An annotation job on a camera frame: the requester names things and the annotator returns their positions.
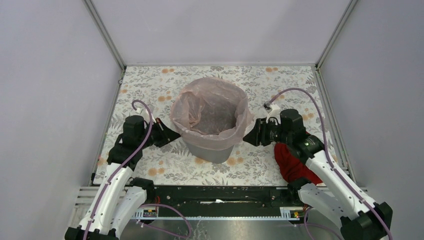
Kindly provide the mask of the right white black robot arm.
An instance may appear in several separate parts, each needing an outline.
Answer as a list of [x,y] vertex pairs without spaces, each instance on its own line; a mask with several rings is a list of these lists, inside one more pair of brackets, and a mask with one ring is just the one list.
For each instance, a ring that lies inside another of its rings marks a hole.
[[279,117],[274,113],[272,110],[267,117],[258,118],[243,141],[253,146],[285,144],[332,193],[329,196],[311,180],[301,177],[289,184],[287,201],[293,206],[304,203],[317,210],[340,229],[346,240],[392,239],[392,208],[386,202],[377,203],[347,176],[328,154],[325,144],[307,132],[297,110],[282,110]]

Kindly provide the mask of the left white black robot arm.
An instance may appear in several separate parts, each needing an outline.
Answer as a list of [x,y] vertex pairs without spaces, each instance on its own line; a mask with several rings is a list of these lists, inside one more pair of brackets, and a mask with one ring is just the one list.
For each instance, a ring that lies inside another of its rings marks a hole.
[[141,206],[156,200],[152,180],[131,178],[142,150],[150,146],[161,148],[180,138],[159,118],[150,122],[140,115],[125,119],[122,133],[109,151],[106,172],[87,213],[77,227],[69,227],[66,240],[118,240]]

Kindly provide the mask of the pink plastic trash bag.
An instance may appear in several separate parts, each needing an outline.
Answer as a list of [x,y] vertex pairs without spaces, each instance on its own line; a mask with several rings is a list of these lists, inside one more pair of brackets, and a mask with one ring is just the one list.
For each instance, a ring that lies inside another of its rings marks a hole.
[[185,142],[220,151],[242,141],[254,115],[240,87],[221,78],[203,77],[182,88],[169,117]]

